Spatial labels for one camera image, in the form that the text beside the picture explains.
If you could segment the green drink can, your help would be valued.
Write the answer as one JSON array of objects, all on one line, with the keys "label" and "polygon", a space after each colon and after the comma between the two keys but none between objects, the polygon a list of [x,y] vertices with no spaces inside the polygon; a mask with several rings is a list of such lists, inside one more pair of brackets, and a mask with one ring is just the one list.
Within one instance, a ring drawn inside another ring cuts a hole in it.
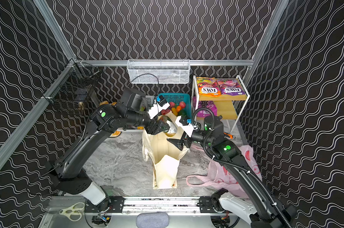
[{"label": "green drink can", "polygon": [[169,127],[167,130],[164,130],[163,132],[166,134],[167,137],[173,137],[178,131],[177,126],[168,116],[163,115],[161,116],[161,119]]}]

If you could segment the cream canvas tote bag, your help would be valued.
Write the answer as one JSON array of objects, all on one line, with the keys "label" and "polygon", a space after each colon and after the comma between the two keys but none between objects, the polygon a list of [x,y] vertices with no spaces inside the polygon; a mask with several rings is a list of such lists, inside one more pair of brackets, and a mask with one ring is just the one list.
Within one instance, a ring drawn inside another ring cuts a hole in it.
[{"label": "cream canvas tote bag", "polygon": [[153,188],[171,189],[177,188],[177,173],[180,160],[189,151],[184,147],[179,150],[168,139],[179,140],[184,131],[176,127],[177,132],[173,136],[159,133],[149,135],[146,131],[142,133],[142,155],[145,161],[149,159],[153,163]]}]

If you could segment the purple grape candy bag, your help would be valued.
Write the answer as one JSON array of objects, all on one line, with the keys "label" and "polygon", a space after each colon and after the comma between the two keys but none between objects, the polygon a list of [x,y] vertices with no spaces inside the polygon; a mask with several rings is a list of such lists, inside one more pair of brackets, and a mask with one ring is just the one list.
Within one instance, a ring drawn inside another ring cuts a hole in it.
[{"label": "purple grape candy bag", "polygon": [[[202,108],[202,107],[210,109],[213,112],[213,114],[217,116],[217,107],[213,101],[199,101],[197,108]],[[210,116],[210,112],[206,110],[201,110],[196,114],[196,116],[200,118],[204,118],[206,116]]]}]

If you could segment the orange Fox's candy bag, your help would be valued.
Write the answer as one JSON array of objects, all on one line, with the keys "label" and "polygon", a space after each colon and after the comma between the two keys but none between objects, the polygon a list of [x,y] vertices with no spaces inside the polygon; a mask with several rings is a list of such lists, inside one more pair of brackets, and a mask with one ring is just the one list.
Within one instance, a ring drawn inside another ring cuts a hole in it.
[{"label": "orange Fox's candy bag", "polygon": [[197,88],[200,96],[219,97],[221,90],[215,78],[197,77]]}]

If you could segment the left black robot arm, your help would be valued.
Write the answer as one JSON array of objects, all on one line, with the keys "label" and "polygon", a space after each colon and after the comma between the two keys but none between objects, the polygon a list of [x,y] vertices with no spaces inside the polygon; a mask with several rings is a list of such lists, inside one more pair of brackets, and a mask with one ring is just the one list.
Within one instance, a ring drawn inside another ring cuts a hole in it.
[{"label": "left black robot arm", "polygon": [[103,212],[109,208],[109,196],[88,176],[84,165],[99,146],[119,128],[143,127],[150,135],[168,131],[170,127],[157,115],[170,107],[163,97],[155,97],[152,106],[141,111],[146,95],[127,88],[115,104],[100,105],[88,118],[80,137],[59,159],[50,163],[54,188],[72,195],[82,195]]}]

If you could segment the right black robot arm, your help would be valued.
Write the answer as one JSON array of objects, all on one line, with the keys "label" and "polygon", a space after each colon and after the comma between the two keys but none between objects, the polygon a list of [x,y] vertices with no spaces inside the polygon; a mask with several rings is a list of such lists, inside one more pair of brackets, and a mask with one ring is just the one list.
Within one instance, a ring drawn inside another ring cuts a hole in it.
[{"label": "right black robot arm", "polygon": [[227,189],[219,190],[211,198],[214,210],[231,212],[252,228],[290,228],[297,214],[295,207],[285,206],[263,184],[241,150],[227,139],[221,119],[222,116],[211,113],[200,124],[194,117],[178,116],[175,124],[184,133],[181,139],[170,139],[169,142],[180,150],[189,148],[193,142],[199,143],[205,154],[226,168],[249,197],[243,200]]}]

